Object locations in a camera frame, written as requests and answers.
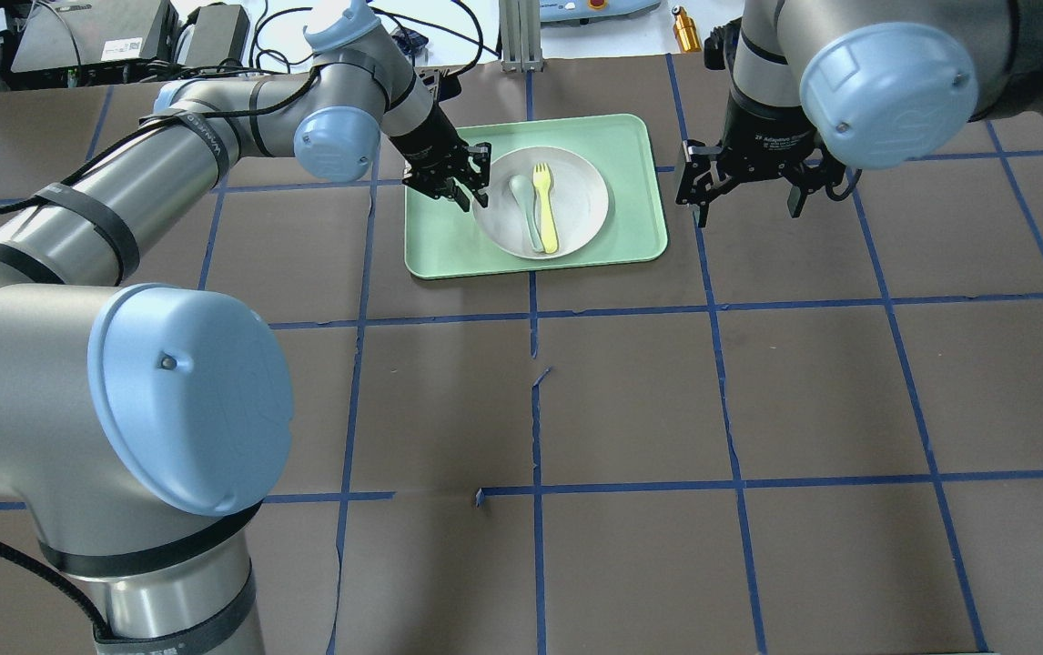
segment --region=fork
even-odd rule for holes
[[[550,165],[538,162],[533,167],[533,187],[538,191],[539,218],[541,223],[538,233],[541,235],[541,245],[549,253],[558,252],[558,232],[554,228],[554,207],[550,203],[550,188],[554,186],[554,175],[550,173]]]

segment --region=robotic arm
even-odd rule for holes
[[[243,156],[354,181],[384,131],[408,186],[488,202],[489,146],[461,140],[363,0],[322,1],[305,34],[305,80],[167,86],[134,139],[0,228],[0,494],[88,583],[100,654],[263,652],[242,530],[293,411],[275,337],[242,302],[106,286]]]
[[[783,177],[799,216],[822,188],[849,196],[846,166],[894,167],[967,121],[1043,115],[1043,0],[747,0],[704,62],[731,70],[728,117],[717,146],[684,142],[676,202],[702,226],[739,184]]]

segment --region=white plate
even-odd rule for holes
[[[554,186],[550,203],[554,207],[554,228],[558,232],[556,252],[535,252],[525,212],[513,199],[510,178],[514,174],[533,179],[535,163],[550,165]],[[472,216],[485,236],[511,256],[525,259],[554,259],[587,245],[602,229],[610,194],[606,183],[590,162],[562,148],[534,146],[502,154],[489,168],[489,208],[472,203]]]

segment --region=blue device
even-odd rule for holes
[[[587,22],[650,10],[658,7],[659,2],[660,0],[541,0],[539,16],[543,24]]]

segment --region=green tray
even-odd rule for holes
[[[654,260],[668,248],[651,139],[639,117],[486,124],[458,131],[469,144],[488,141],[495,160],[529,146],[556,146],[579,153],[606,181],[610,211],[602,229],[582,249],[563,258],[529,260],[498,248],[481,233],[472,215],[451,200],[433,200],[408,190],[404,199],[404,264],[417,277],[630,264]]]

